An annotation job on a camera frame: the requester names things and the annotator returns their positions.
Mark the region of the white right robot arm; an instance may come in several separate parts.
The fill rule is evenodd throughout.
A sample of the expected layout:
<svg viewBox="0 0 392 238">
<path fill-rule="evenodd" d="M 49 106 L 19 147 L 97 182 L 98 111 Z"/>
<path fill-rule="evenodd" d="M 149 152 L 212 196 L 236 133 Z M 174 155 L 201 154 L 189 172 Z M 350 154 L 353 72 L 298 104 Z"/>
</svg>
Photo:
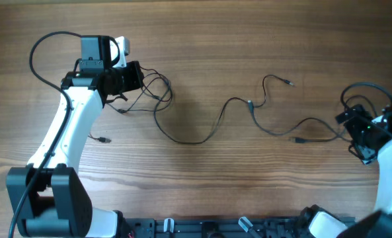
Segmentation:
<svg viewBox="0 0 392 238">
<path fill-rule="evenodd" d="M 339 234 L 339 237 L 392 237 L 392 103 L 380 117 L 357 104 L 336 117 L 350 134 L 349 152 L 365 165 L 379 165 L 379 182 L 373 213 Z"/>
</svg>

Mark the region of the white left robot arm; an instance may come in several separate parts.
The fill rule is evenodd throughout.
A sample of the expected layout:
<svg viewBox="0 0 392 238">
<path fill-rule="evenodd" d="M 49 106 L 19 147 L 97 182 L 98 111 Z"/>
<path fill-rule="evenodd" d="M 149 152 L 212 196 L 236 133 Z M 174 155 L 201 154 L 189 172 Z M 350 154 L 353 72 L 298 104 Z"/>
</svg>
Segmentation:
<svg viewBox="0 0 392 238">
<path fill-rule="evenodd" d="M 134 237 L 123 214 L 92 205 L 78 170 L 83 148 L 104 106 L 143 86 L 137 61 L 126 61 L 121 36 L 82 35 L 81 57 L 61 80 L 59 107 L 35 154 L 13 167 L 6 187 L 13 208 L 8 235 Z"/>
</svg>

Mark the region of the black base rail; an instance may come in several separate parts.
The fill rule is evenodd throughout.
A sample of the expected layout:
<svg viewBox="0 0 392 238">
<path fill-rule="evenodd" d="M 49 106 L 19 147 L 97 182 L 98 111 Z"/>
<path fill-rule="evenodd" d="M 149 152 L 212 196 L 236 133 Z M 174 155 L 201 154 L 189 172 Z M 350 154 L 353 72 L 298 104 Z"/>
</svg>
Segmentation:
<svg viewBox="0 0 392 238">
<path fill-rule="evenodd" d="M 300 225 L 298 218 L 271 217 L 250 219 L 127 219 L 125 238 L 209 238 L 209 237 L 310 237 L 308 225 Z"/>
</svg>

